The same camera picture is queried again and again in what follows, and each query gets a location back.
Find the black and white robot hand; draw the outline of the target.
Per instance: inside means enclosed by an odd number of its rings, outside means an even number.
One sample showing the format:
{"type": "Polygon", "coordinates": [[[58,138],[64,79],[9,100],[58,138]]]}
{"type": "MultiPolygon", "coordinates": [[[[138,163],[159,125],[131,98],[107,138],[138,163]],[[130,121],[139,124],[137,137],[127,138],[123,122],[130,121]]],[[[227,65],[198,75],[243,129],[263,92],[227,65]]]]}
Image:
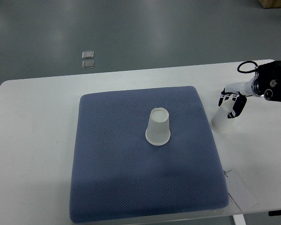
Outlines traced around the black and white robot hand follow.
{"type": "Polygon", "coordinates": [[[254,76],[248,82],[233,83],[224,87],[220,95],[218,106],[221,106],[228,100],[234,102],[231,111],[228,113],[228,119],[236,118],[242,113],[247,102],[247,97],[259,98],[263,96],[258,90],[258,81],[258,77],[254,76]]]}

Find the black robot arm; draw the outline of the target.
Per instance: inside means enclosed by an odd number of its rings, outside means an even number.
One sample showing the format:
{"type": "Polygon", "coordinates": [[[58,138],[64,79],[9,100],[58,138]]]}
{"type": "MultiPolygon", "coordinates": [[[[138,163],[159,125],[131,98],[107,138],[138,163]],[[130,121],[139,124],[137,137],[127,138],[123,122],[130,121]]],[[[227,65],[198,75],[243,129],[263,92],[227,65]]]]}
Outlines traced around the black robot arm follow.
{"type": "Polygon", "coordinates": [[[258,66],[255,91],[268,101],[281,102],[281,60],[258,66]]]}

